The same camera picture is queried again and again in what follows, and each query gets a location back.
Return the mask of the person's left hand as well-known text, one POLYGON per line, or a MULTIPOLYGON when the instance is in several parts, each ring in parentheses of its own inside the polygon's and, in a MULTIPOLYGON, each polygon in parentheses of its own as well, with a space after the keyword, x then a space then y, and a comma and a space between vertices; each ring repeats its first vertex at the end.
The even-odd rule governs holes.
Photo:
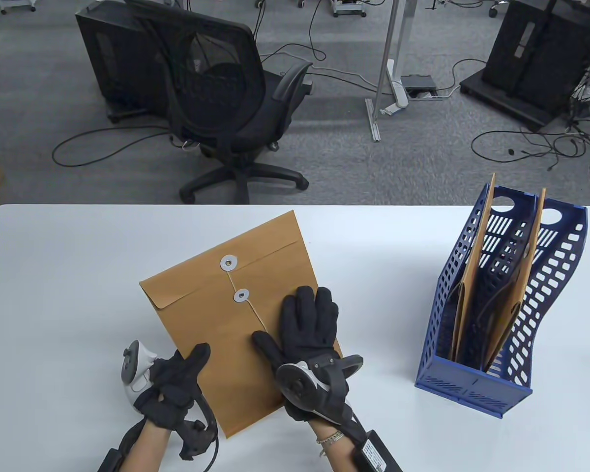
POLYGON ((216 420, 198 385, 198 376, 210 358, 210 345, 194 346, 190 355, 179 351, 169 359, 157 359, 151 366, 151 386, 140 393, 133 407, 157 427, 175 431, 182 427, 188 411, 198 405, 209 428, 216 420))

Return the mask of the person's right hand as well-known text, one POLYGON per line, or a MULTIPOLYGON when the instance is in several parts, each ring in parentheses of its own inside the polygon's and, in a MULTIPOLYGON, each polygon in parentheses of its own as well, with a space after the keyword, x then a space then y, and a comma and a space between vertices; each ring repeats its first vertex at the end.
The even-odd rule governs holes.
POLYGON ((343 357, 335 347, 338 314, 329 289, 301 286, 282 302, 278 337, 257 331, 251 339, 268 361, 289 415, 320 419, 341 431, 355 422, 348 379, 364 360, 343 357))

